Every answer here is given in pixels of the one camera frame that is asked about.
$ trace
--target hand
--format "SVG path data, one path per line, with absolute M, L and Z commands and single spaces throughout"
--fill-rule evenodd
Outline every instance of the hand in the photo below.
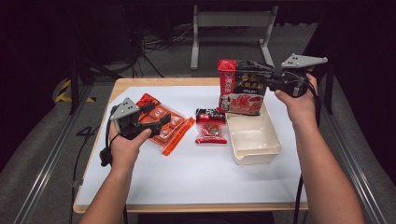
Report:
M 317 80 L 307 74 L 309 81 L 314 86 L 316 93 L 318 94 Z M 314 95 L 308 90 L 304 95 L 293 98 L 287 95 L 285 92 L 277 90 L 275 92 L 276 97 L 282 101 L 287 109 L 291 122 L 294 127 L 306 126 L 316 124 L 315 114 L 315 100 Z
M 116 125 L 112 121 L 110 123 L 110 130 L 108 139 L 111 141 L 118 134 Z M 139 148 L 151 135 L 151 129 L 146 129 L 140 133 L 135 139 L 129 140 L 121 135 L 117 136 L 111 143 L 111 154 L 113 155 L 113 163 L 111 170 L 132 172 L 134 163 L 139 154 Z

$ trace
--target red food package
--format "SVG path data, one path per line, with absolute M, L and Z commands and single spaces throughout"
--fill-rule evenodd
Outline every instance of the red food package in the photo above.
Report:
M 196 143 L 226 144 L 223 129 L 225 128 L 225 115 L 216 109 L 197 109 L 195 112 L 199 135 Z
M 155 122 L 160 121 L 166 114 L 171 114 L 171 121 L 161 128 L 161 134 L 150 138 L 151 141 L 162 147 L 163 155 L 168 156 L 177 146 L 178 142 L 184 136 L 186 131 L 193 125 L 193 118 L 186 119 L 183 115 L 176 112 L 171 107 L 162 104 L 155 97 L 145 93 L 136 103 L 139 107 L 154 103 L 155 107 L 147 114 L 143 114 L 139 118 L 139 122 Z
M 260 115 L 266 91 L 265 76 L 271 76 L 271 65 L 253 61 L 219 60 L 220 112 Z

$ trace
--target person's left hand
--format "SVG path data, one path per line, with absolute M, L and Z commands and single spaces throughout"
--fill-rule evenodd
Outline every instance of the person's left hand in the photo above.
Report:
M 110 123 L 108 139 L 111 141 L 118 134 L 114 121 Z M 139 148 L 151 135 L 151 129 L 146 129 L 135 139 L 129 140 L 121 135 L 117 136 L 111 143 L 111 154 L 113 163 L 111 170 L 120 172 L 132 172 L 134 163 L 139 154 Z

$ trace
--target gray carpet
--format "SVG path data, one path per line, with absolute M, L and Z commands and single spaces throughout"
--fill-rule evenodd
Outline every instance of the gray carpet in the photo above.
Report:
M 315 28 L 315 24 L 275 27 L 269 43 L 269 50 L 275 65 L 286 60 L 292 53 L 302 53 Z M 201 47 L 197 71 L 190 70 L 190 40 L 176 43 L 163 51 L 153 51 L 148 53 L 147 56 L 166 77 L 217 77 L 216 65 L 220 58 L 250 59 L 262 62 L 262 53 L 257 42 L 260 38 L 260 30 L 247 29 L 242 34 L 218 29 L 205 30 L 201 32 L 200 37 Z M 136 67 L 139 76 L 158 76 L 148 62 L 143 59 L 139 59 L 139 62 L 140 68 L 139 66 Z M 115 63 L 109 67 L 117 66 L 120 66 L 120 64 Z M 130 77 L 131 71 L 122 73 L 122 75 Z M 77 133 L 87 126 L 94 129 L 101 123 L 113 85 L 114 82 L 108 78 L 97 78 L 90 92 L 91 97 L 96 97 L 96 102 L 83 105 L 78 114 L 78 119 L 67 137 L 63 153 L 60 155 L 28 223 L 68 223 L 73 169 L 78 150 L 85 137 L 78 136 Z M 396 188 L 381 169 L 368 147 L 359 125 L 353 117 L 343 90 L 336 80 L 333 94 L 333 116 L 342 130 L 353 156 L 363 170 L 383 216 L 388 223 L 396 223 Z M 35 183 L 39 171 L 56 143 L 68 117 L 69 109 L 70 103 L 56 103 L 56 106 L 48 115 L 26 136 L 7 167 L 0 174 L 0 223 L 12 223 L 15 220 Z M 345 168 L 345 162 L 325 119 L 322 120 L 320 129 L 337 160 Z M 95 137 L 96 135 L 91 137 L 82 149 L 78 163 L 77 179 L 81 179 L 84 174 Z M 365 215 L 366 223 L 377 223 L 367 213 Z M 276 211 L 274 216 L 276 223 L 291 223 L 293 212 Z M 129 217 L 130 223 L 136 223 L 136 214 L 130 214 Z M 77 223 L 79 219 L 80 215 L 74 214 L 73 222 Z M 306 223 L 312 223 L 309 216 Z

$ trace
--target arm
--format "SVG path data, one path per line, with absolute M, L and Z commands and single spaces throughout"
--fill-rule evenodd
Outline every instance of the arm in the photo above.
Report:
M 147 129 L 131 141 L 121 136 L 115 138 L 111 144 L 113 155 L 111 171 L 80 223 L 121 223 L 122 211 L 131 186 L 134 163 L 140 146 L 150 134 L 151 130 Z M 111 122 L 109 139 L 116 135 L 116 127 Z
M 317 88 L 314 77 L 309 76 Z M 312 92 L 291 98 L 276 91 L 285 103 L 296 136 L 297 152 L 308 199 L 316 223 L 364 223 L 355 190 L 319 132 Z

